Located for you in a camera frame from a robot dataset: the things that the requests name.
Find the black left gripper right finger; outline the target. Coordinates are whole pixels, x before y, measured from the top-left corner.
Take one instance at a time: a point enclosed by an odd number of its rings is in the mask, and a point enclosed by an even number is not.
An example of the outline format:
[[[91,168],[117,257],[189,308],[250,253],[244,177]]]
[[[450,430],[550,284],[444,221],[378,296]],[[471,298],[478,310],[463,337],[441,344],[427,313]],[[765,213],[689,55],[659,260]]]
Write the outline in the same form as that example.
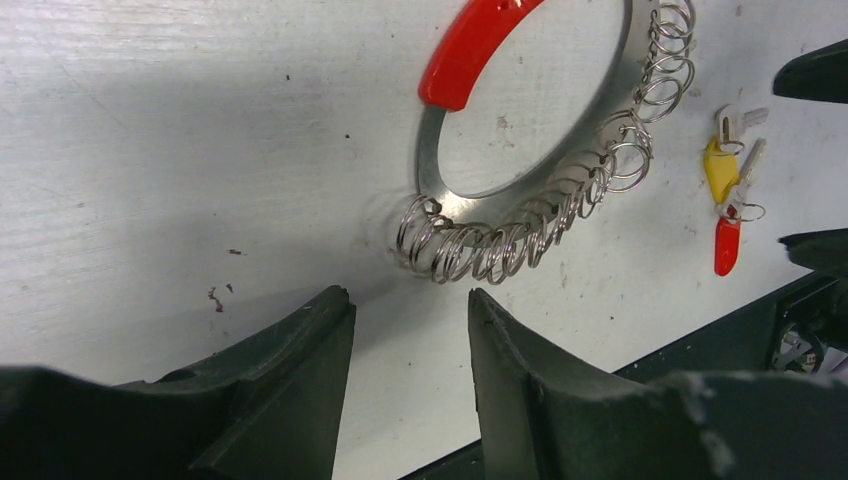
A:
[[[558,347],[486,291],[468,296],[489,479],[843,479],[847,383],[682,371],[648,383]]]

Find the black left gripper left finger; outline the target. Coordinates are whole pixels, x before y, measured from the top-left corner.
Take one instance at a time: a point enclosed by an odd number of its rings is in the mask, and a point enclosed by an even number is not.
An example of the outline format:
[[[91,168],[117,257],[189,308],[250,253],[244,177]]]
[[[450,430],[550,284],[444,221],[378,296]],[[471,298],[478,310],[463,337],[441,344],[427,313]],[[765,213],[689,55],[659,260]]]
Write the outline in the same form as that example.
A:
[[[356,309],[331,286],[155,382],[1,370],[5,479],[328,479]]]

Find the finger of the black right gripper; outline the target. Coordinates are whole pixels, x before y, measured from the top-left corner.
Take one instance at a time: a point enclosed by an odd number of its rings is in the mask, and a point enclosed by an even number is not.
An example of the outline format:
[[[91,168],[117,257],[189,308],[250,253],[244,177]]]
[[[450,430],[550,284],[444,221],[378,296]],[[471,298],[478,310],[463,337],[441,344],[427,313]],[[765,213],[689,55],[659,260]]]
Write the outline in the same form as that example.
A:
[[[776,74],[772,93],[779,97],[847,103],[847,40],[805,53]]]
[[[818,272],[847,271],[847,229],[797,233],[779,239],[789,260]]]

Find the large keyring with red grip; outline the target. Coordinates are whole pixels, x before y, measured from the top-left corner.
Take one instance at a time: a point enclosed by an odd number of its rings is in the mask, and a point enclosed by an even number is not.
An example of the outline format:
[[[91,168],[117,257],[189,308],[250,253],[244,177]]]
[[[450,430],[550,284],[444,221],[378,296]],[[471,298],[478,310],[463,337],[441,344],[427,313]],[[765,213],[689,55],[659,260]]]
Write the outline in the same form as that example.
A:
[[[470,1],[418,87],[387,260],[423,286],[601,276],[591,247],[686,149],[702,1]]]

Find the red tagged key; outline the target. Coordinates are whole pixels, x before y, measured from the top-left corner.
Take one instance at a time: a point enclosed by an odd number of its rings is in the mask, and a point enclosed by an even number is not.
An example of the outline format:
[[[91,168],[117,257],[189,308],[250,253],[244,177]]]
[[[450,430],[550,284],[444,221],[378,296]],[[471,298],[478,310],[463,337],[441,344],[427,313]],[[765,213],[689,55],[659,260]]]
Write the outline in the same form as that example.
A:
[[[741,229],[744,223],[762,219],[766,209],[748,200],[752,173],[761,160],[767,141],[757,139],[742,165],[738,166],[739,181],[730,188],[724,203],[716,205],[718,220],[715,231],[714,272],[727,276],[736,266],[741,246]]]

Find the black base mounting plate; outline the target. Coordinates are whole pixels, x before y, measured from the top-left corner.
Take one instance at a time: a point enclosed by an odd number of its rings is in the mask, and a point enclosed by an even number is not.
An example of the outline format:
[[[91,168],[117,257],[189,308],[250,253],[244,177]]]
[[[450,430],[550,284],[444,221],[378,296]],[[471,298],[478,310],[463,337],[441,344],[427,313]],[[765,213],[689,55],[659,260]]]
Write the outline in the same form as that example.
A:
[[[749,303],[614,372],[648,383],[682,371],[751,371],[828,375],[829,346],[847,343],[847,284],[810,274]],[[489,479],[481,437],[413,472],[416,479]]]

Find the yellow tagged key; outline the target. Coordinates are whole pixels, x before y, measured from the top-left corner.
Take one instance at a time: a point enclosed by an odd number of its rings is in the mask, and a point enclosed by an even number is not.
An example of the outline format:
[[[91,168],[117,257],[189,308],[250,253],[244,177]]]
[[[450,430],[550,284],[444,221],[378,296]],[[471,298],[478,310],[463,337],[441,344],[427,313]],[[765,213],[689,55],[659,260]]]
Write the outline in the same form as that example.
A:
[[[738,157],[746,150],[742,136],[750,127],[764,123],[769,113],[767,107],[740,111],[736,104],[727,104],[715,113],[703,166],[716,205],[725,202],[730,188],[739,181]]]

